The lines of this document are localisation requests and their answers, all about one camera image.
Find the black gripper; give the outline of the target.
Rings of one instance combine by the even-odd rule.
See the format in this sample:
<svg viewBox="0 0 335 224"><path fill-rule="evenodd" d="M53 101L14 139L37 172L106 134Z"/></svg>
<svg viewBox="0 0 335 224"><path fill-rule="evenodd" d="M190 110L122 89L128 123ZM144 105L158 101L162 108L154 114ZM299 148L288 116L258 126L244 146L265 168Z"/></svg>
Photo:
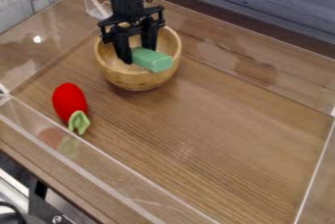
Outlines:
<svg viewBox="0 0 335 224"><path fill-rule="evenodd" d="M165 26L163 7L146 7L143 1L111 0L112 15L98 23L102 42L112 42L126 65L132 63L128 37L139 34L142 47L155 50L158 28Z"/></svg>

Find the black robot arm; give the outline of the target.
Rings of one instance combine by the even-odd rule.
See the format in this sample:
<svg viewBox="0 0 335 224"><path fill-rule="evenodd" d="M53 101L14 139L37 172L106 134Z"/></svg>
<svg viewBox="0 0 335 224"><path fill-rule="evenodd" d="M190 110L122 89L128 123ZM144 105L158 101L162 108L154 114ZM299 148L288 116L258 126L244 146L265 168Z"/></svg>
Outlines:
<svg viewBox="0 0 335 224"><path fill-rule="evenodd" d="M156 48L158 29L165 26L163 10L158 5L146 7L144 0L111 0L112 15L98 23L102 43L111 43L124 64L134 62L130 37L140 37L140 46Z"/></svg>

